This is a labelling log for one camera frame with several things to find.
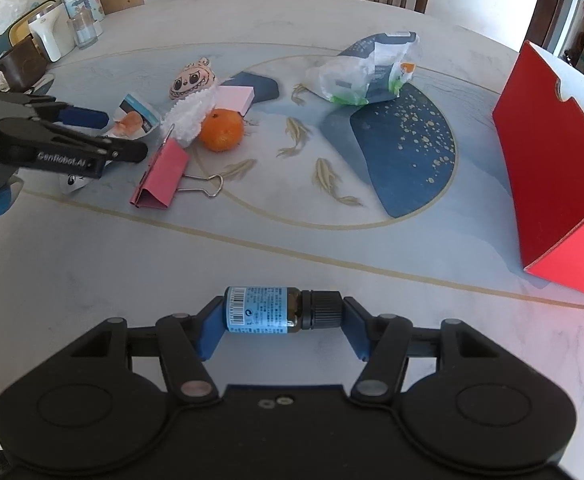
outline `barcode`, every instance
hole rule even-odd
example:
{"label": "barcode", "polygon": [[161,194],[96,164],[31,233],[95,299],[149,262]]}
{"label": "barcode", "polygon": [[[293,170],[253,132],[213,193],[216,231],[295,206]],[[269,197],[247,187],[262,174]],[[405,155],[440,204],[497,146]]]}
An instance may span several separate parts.
{"label": "barcode", "polygon": [[245,287],[237,287],[230,293],[230,324],[245,324],[245,290]]}

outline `black bottle cap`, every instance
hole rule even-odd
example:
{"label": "black bottle cap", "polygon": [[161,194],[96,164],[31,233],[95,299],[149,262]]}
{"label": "black bottle cap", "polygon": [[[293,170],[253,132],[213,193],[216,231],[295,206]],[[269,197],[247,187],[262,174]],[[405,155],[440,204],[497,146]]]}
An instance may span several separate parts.
{"label": "black bottle cap", "polygon": [[343,298],[340,292],[313,290],[310,297],[312,328],[337,328],[343,316]]}
{"label": "black bottle cap", "polygon": [[309,290],[301,291],[301,329],[312,328],[312,293]]}

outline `white appliance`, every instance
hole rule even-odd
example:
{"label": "white appliance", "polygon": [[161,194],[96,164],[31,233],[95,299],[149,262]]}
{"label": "white appliance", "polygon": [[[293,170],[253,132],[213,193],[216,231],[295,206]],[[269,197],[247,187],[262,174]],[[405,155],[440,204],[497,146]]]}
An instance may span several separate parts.
{"label": "white appliance", "polygon": [[28,25],[35,44],[50,61],[58,61],[74,48],[72,24],[63,2],[42,10]]}

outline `pink sticky note pad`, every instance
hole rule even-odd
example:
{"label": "pink sticky note pad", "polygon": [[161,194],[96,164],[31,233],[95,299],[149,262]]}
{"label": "pink sticky note pad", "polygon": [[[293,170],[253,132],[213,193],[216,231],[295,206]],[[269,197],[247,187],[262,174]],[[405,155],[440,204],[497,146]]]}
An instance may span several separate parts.
{"label": "pink sticky note pad", "polygon": [[130,203],[136,207],[167,209],[183,176],[189,155],[174,139],[168,139],[147,168]]}
{"label": "pink sticky note pad", "polygon": [[254,101],[254,88],[251,86],[219,86],[214,107],[233,110],[244,116],[252,101]]}

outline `gold fish print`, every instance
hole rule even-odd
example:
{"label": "gold fish print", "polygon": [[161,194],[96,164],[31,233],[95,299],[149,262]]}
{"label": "gold fish print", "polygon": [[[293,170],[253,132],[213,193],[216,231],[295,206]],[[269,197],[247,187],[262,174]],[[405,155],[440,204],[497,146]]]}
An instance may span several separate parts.
{"label": "gold fish print", "polygon": [[305,104],[305,99],[300,98],[298,95],[307,91],[308,90],[303,83],[294,85],[294,87],[292,88],[292,102],[299,106],[303,106]]}
{"label": "gold fish print", "polygon": [[298,119],[288,117],[285,121],[285,132],[292,137],[294,145],[291,148],[281,148],[277,156],[294,156],[301,152],[301,148],[307,142],[310,131]]}
{"label": "gold fish print", "polygon": [[334,172],[329,160],[326,158],[318,158],[316,160],[312,182],[339,203],[348,206],[362,206],[361,201],[355,196],[338,195],[336,182],[340,180],[341,178]]}
{"label": "gold fish print", "polygon": [[223,171],[220,173],[220,175],[225,180],[240,180],[249,170],[254,167],[255,164],[255,158],[246,158],[245,160],[242,160],[236,164],[228,164],[223,168]]}

